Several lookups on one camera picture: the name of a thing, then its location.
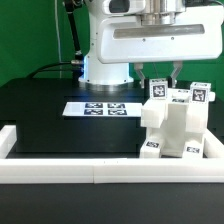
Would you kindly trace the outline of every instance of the green background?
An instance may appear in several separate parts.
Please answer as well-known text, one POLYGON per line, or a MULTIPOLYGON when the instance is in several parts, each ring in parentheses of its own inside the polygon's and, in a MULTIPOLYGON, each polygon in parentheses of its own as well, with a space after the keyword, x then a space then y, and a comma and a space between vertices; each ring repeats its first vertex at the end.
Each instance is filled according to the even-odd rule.
MULTIPOLYGON (((54 0, 0 2, 0 85, 59 61, 54 10, 54 0)), ((58 0, 58 17, 62 60, 71 60, 74 49, 62 0, 58 0)), ((81 48, 86 54, 89 49, 87 9, 77 10, 75 18, 81 48)), ((159 77, 167 77, 173 69, 170 62, 156 63, 156 67, 159 77)), ((130 75, 137 78, 132 65, 130 68, 130 75)), ((150 78, 156 77, 152 63, 145 65, 144 74, 150 78)), ((69 76, 68 73, 63 74, 63 77, 69 76)), ((38 77, 59 77, 59 73, 41 73, 38 77)), ((212 89, 224 99, 224 53, 216 60, 184 62, 178 79, 211 82, 212 89)))

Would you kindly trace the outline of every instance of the black table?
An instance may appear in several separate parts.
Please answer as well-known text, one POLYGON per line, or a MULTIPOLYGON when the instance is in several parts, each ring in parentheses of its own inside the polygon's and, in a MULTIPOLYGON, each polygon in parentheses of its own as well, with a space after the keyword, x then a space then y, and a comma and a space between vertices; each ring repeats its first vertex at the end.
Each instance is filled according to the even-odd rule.
MULTIPOLYGON (((144 92, 139 88, 108 96, 106 93, 77 90, 71 80, 12 80, 0 88, 1 126, 16 124, 18 129, 19 140, 9 153, 8 158, 137 157, 138 145, 145 138, 145 130, 139 126, 138 119, 115 119, 117 125, 120 122, 126 123, 126 128, 129 130, 127 136, 130 134, 132 139, 135 136, 135 140, 133 140, 135 147, 131 150, 113 151, 114 147, 103 153, 102 150, 94 151, 92 148, 90 151, 82 153, 81 151, 73 151, 74 147, 70 148, 69 144, 74 142, 70 141, 65 151, 58 151, 65 138, 73 137, 73 135, 68 134, 69 129, 72 128, 71 124, 87 122, 89 127, 92 122, 90 119, 84 121, 79 119, 66 120, 61 115, 68 100, 81 101, 82 99, 90 102, 103 102, 105 99, 110 102, 143 102, 145 100, 144 92), (55 132, 44 132, 43 124, 47 125, 47 130, 50 127, 53 130, 58 130, 56 128, 60 128, 61 125, 61 130, 64 128, 64 134, 59 130, 56 132, 58 136, 49 140, 51 138, 49 136, 55 132), (34 127, 34 130, 30 129, 28 132, 24 130, 28 127, 34 127), (26 137, 27 135, 36 137, 31 140, 26 137), (64 139, 61 143, 59 141, 56 144, 59 135, 64 139), (50 147, 43 148, 44 144, 41 143, 43 140, 45 143, 47 142, 48 146, 50 144, 50 147)), ((210 104, 208 122, 209 129, 221 141, 224 139, 223 105, 219 99, 210 104)), ((112 124, 114 120, 107 119, 106 122, 112 124)), ((0 185, 0 222, 3 224, 210 224, 224 221, 223 209, 223 184, 0 185)))

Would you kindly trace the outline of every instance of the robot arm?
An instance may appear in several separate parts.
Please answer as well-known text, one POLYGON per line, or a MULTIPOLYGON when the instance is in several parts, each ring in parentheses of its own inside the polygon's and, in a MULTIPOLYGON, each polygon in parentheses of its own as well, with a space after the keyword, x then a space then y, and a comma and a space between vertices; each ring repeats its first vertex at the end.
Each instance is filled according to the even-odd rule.
POLYGON ((133 79, 128 75, 128 63, 141 67, 144 62, 161 61, 178 62, 174 63, 175 78, 181 61, 214 59, 222 52, 223 6, 204 6, 212 1, 73 2, 85 3, 90 17, 90 51, 80 83, 129 83, 133 79))

